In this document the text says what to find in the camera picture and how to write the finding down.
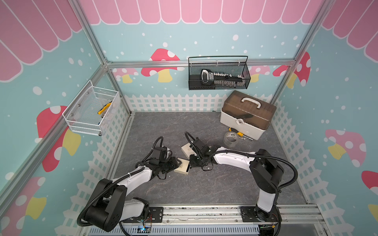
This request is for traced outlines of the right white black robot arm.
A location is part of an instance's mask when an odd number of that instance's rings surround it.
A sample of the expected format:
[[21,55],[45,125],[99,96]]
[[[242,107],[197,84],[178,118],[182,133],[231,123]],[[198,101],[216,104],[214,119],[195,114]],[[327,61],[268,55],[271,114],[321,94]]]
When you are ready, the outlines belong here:
[[214,164],[229,165],[250,172],[259,187],[259,196],[255,206],[242,207],[241,213],[247,218],[244,222],[269,222],[280,216],[277,199],[282,189],[292,185],[298,178],[298,171],[293,164],[285,159],[273,157],[264,149],[257,152],[243,152],[221,146],[208,146],[200,139],[194,138],[189,132],[185,137],[190,148],[195,152],[190,155],[191,167],[200,167],[207,171]]

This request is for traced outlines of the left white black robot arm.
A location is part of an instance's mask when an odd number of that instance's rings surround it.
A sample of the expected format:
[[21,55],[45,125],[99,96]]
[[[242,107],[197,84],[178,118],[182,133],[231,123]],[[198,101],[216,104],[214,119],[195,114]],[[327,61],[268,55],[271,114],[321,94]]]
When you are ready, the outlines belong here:
[[79,213],[76,223],[80,227],[96,226],[106,232],[119,226],[128,235],[122,223],[135,219],[141,223],[152,217],[147,200],[126,197],[144,183],[178,168],[181,161],[163,145],[163,137],[158,137],[150,152],[135,165],[135,169],[117,179],[100,180],[94,188],[87,204]]

